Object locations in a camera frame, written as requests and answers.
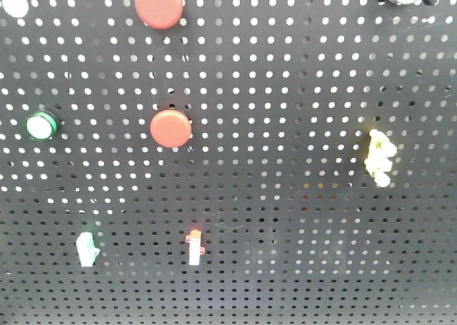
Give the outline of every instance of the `white plastic clip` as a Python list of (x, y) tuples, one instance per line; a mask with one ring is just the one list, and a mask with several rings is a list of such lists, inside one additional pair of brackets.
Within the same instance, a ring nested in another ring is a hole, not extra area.
[(370, 136), (365, 167), (378, 186), (387, 187), (391, 183), (391, 178), (386, 172), (392, 171), (392, 161), (388, 158), (397, 155), (397, 147), (381, 131), (373, 129)]
[(76, 240), (81, 266), (94, 266), (95, 258), (99, 255), (100, 249), (94, 246), (94, 238), (90, 232), (83, 232)]
[(186, 243), (189, 243), (189, 266), (199, 266), (200, 255), (205, 253), (205, 248), (201, 246), (201, 231), (192, 230), (186, 236)]

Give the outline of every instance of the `pegboard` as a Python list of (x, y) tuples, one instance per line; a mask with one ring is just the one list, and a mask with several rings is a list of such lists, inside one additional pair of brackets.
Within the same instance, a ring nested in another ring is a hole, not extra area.
[[(0, 9), (0, 322), (454, 324), (457, 0), (185, 2), (165, 31), (134, 0)], [(149, 133), (170, 105), (179, 149)]]

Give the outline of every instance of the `mounting clip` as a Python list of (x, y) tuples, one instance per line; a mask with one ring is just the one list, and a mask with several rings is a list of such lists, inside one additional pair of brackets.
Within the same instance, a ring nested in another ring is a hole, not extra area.
[(205, 248), (201, 246), (201, 231), (192, 230), (186, 236), (186, 243), (189, 243), (189, 266), (199, 266), (200, 255), (205, 253)]

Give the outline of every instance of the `red button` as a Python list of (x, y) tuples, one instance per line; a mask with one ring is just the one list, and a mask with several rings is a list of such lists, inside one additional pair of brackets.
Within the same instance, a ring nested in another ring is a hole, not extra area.
[(187, 116), (175, 109), (159, 112), (151, 120), (151, 134), (161, 146), (176, 148), (189, 140), (192, 133)]
[(136, 13), (154, 29), (168, 29), (183, 13), (183, 0), (135, 0)]

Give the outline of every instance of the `green light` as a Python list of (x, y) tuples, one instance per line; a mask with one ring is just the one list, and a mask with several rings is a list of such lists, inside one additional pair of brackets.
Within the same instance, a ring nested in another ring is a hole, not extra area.
[(51, 112), (35, 111), (26, 118), (25, 128), (32, 138), (44, 141), (57, 133), (59, 120)]

